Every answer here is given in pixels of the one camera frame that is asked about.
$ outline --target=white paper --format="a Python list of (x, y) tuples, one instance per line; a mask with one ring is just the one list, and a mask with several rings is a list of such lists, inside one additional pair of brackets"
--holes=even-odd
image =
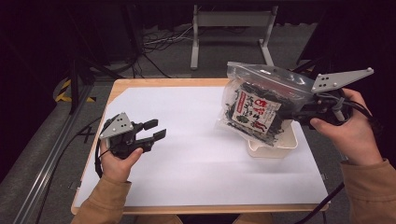
[[(132, 168), (125, 206), (320, 203), (327, 196), (299, 123), (292, 123), (299, 144), (284, 159), (252, 158), (243, 137), (215, 128), (223, 90), (131, 88), (108, 105), (105, 119), (126, 112), (134, 122), (159, 120), (138, 139), (167, 130)], [(91, 155), (75, 207), (98, 180)]]

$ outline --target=bag of snacks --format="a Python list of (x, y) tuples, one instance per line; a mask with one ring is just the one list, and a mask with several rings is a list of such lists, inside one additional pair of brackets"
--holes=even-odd
[(292, 122), (276, 113), (297, 112), (311, 101), (314, 80), (264, 64), (227, 65), (230, 81), (224, 89), (218, 125), (273, 147)]

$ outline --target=tan sleeve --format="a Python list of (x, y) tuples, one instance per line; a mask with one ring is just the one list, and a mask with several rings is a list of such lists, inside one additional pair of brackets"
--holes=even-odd
[(119, 223), (130, 188), (129, 182), (116, 182), (103, 175), (72, 223)]
[(342, 162), (351, 223), (396, 223), (396, 171), (388, 160), (371, 166)]

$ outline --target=hand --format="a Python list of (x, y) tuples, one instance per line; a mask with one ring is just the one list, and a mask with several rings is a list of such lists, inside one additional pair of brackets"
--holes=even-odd
[[(106, 141), (101, 141), (100, 153), (107, 151)], [(143, 149), (137, 148), (129, 155), (128, 158), (122, 160), (115, 157), (111, 152), (105, 153), (102, 157), (103, 174), (107, 177), (124, 183), (128, 180), (129, 173), (131, 173), (132, 166), (139, 160), (143, 153)]]
[[(344, 89), (344, 93), (349, 100), (367, 108), (359, 92)], [(370, 123), (358, 110), (353, 109), (352, 117), (341, 126), (331, 125), (321, 119), (311, 119), (310, 123), (319, 133), (332, 140), (335, 147), (348, 157), (349, 163), (371, 165), (382, 161)]]

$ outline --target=person's left hand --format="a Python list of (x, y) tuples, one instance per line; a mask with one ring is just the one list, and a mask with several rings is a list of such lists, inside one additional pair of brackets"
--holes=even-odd
[[(106, 141), (101, 141), (100, 154), (107, 151)], [(137, 148), (129, 155), (128, 158), (122, 160), (115, 157), (111, 152), (105, 153), (102, 157), (103, 174), (110, 179), (124, 183), (128, 180), (132, 166), (139, 160), (143, 153), (143, 148)]]

